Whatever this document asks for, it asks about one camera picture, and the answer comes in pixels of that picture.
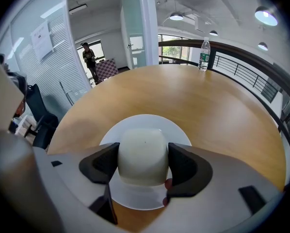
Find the table surface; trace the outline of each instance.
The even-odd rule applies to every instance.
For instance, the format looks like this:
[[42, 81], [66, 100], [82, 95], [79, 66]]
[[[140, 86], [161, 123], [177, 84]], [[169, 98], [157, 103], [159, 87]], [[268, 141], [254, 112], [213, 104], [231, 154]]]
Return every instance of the table surface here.
[[[176, 123], [193, 146], [238, 158], [279, 190], [285, 182], [280, 134], [262, 104], [231, 79], [184, 65], [156, 65], [118, 74], [94, 87], [66, 113], [48, 154], [100, 144], [119, 121], [154, 114]], [[164, 208], [137, 211], [113, 201], [118, 226], [139, 232]]]

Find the office chair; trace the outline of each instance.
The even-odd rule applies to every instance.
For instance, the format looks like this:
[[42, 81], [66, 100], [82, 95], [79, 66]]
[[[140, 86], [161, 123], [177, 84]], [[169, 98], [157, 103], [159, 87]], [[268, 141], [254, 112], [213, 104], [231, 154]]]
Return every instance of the office chair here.
[[37, 84], [28, 85], [26, 102], [37, 121], [37, 125], [34, 130], [31, 129], [31, 125], [24, 137], [29, 133], [35, 135], [33, 146], [46, 149], [59, 125], [58, 118], [46, 109]]

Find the water bottle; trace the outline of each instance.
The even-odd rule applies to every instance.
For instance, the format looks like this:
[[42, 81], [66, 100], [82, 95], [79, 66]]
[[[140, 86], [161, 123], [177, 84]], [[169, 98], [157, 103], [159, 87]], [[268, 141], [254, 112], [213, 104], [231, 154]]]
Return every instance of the water bottle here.
[[211, 52], [211, 47], [209, 45], [209, 38], [204, 37], [204, 42], [201, 46], [199, 70], [205, 72], [208, 69], [209, 64], [209, 54]]

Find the person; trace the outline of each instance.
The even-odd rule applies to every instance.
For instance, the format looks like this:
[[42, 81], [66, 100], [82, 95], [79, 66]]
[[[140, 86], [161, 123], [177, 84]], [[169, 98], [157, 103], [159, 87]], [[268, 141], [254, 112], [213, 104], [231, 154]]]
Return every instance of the person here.
[[87, 64], [87, 68], [91, 71], [92, 77], [95, 80], [95, 83], [98, 84], [98, 76], [97, 76], [97, 69], [96, 69], [96, 56], [93, 53], [92, 49], [89, 48], [87, 42], [82, 44], [84, 51], [82, 52], [82, 57]]

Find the paper sign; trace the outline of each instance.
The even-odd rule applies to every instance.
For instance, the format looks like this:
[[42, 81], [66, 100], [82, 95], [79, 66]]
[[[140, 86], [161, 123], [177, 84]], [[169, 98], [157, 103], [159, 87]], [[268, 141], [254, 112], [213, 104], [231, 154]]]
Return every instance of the paper sign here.
[[53, 50], [47, 21], [43, 22], [33, 31], [31, 39], [36, 57], [39, 61]]

